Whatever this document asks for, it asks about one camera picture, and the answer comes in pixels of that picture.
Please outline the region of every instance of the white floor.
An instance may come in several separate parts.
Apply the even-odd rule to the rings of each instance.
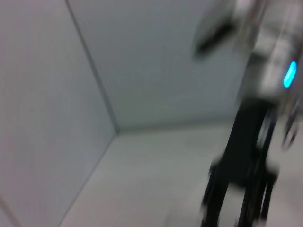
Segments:
[[[61,227],[196,227],[208,168],[220,155],[231,125],[142,132],[117,138]],[[267,227],[303,225],[303,133],[280,148],[276,129],[270,160],[281,165]],[[242,196],[229,190],[220,218],[232,227]]]

